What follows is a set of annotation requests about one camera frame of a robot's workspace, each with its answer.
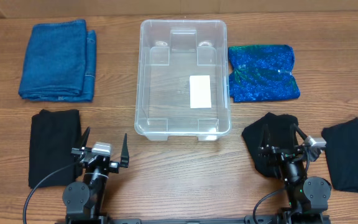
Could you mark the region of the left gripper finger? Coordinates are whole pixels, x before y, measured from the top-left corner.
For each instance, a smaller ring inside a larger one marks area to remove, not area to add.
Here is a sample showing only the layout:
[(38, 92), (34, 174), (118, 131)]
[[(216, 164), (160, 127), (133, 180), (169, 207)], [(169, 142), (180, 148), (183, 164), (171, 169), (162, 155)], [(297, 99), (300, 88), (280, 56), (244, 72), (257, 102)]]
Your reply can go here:
[(128, 168), (129, 167), (129, 151), (127, 146), (127, 134), (124, 135), (123, 144), (122, 144), (122, 150), (121, 150), (121, 161), (120, 161), (120, 167)]
[(87, 127), (85, 132), (82, 134), (82, 136), (79, 138), (79, 140), (75, 143), (75, 147), (77, 149), (82, 149), (83, 147), (86, 147), (89, 134), (90, 134), (90, 127)]

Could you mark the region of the blue sequin garment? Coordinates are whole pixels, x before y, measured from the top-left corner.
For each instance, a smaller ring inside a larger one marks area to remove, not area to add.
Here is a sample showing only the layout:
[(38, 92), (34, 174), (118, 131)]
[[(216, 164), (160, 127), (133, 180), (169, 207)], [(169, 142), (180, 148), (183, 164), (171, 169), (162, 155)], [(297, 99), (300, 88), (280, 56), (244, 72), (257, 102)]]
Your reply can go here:
[(243, 45), (228, 48), (232, 65), (230, 96), (234, 102), (282, 101), (300, 97), (289, 45)]

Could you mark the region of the clear plastic storage bin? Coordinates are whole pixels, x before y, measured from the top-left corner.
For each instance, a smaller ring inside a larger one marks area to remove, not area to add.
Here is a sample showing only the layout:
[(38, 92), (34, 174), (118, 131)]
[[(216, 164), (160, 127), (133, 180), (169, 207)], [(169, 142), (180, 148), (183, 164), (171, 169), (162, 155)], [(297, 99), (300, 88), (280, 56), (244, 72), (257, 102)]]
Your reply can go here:
[[(231, 130), (227, 27), (220, 20), (145, 20), (140, 26), (134, 127), (151, 141)], [(211, 108), (190, 108), (190, 76), (209, 75)]]

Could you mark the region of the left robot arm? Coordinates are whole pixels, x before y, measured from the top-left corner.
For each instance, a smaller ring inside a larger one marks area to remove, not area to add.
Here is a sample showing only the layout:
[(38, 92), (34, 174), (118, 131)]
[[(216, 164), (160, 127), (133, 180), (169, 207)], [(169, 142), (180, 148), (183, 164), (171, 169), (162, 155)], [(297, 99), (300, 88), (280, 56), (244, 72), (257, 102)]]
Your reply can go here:
[(124, 137), (119, 162), (111, 160), (112, 146), (96, 142), (93, 147), (86, 145), (90, 128), (87, 128), (74, 144), (71, 153), (79, 157), (79, 165), (85, 169), (81, 182), (72, 182), (63, 191), (66, 206), (66, 224), (112, 223), (109, 215), (101, 212), (104, 191), (110, 173), (119, 173), (120, 168), (129, 167), (127, 138)]

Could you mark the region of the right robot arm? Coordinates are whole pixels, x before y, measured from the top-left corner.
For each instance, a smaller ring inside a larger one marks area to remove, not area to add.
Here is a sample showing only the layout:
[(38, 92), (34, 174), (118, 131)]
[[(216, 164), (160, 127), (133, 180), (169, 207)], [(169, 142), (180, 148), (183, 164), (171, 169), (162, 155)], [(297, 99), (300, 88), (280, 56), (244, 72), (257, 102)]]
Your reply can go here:
[[(270, 143), (269, 127), (262, 126), (262, 140), (259, 156), (267, 158), (267, 165), (278, 168), (283, 188), (260, 199), (252, 212), (253, 223), (330, 223), (323, 212), (328, 209), (332, 186), (322, 177), (308, 176), (311, 162), (318, 159), (326, 148), (322, 137), (307, 136), (297, 125), (290, 126), (291, 140), (298, 134), (303, 142), (294, 142), (289, 148), (273, 146)], [(259, 205), (270, 197), (282, 192), (287, 193), (289, 206), (280, 208), (274, 215), (256, 215)]]

